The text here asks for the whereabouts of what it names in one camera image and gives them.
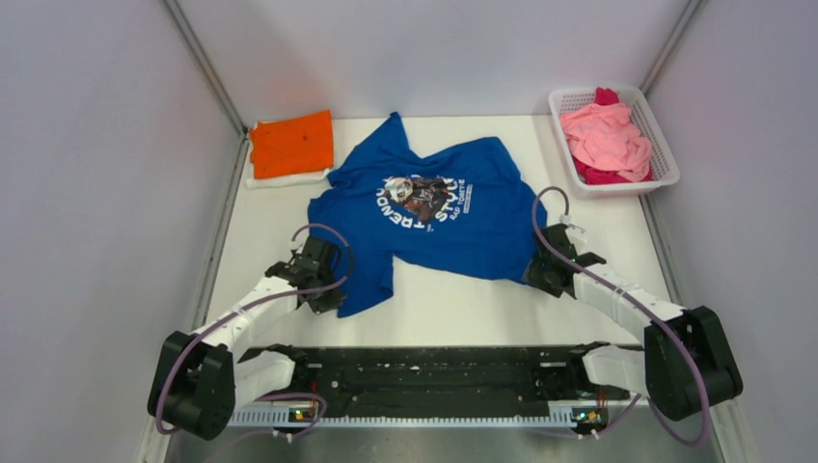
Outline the blue printed t-shirt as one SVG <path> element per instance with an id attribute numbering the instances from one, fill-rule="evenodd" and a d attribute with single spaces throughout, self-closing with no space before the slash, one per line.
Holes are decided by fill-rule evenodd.
<path id="1" fill-rule="evenodd" d="M 537 251 L 534 224 L 547 212 L 503 142 L 483 137 L 427 157 L 415 154 L 403 120 L 392 113 L 329 174 L 310 201 L 313 233 L 333 228 L 353 255 L 341 257 L 340 317 L 393 297 L 394 259 L 483 280 L 523 283 Z"/>

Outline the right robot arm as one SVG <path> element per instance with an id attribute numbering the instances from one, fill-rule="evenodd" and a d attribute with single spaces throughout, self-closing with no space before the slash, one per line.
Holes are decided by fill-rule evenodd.
<path id="1" fill-rule="evenodd" d="M 552 296 L 568 296 L 630 333 L 639 349 L 595 341 L 570 354 L 565 383 L 578 397 L 603 386 L 646 397 L 678 422 L 742 394 L 744 381 L 719 316 L 662 300 L 620 275 L 605 259 L 580 254 L 570 226 L 535 231 L 537 251 L 525 282 Z"/>

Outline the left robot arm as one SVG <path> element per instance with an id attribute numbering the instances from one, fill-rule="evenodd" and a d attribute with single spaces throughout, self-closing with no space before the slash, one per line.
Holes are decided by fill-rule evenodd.
<path id="1" fill-rule="evenodd" d="M 290 257 L 264 271 L 228 311 L 190 333 L 175 331 L 161 347 L 147 409 L 162 435 L 186 431 L 212 440 L 233 412 L 280 392 L 297 398 L 309 387 L 304 352 L 293 346 L 258 347 L 257 340 L 284 316 L 307 306 L 321 314 L 340 307 L 341 286 L 354 254 L 339 233 L 309 235 L 291 244 Z"/>

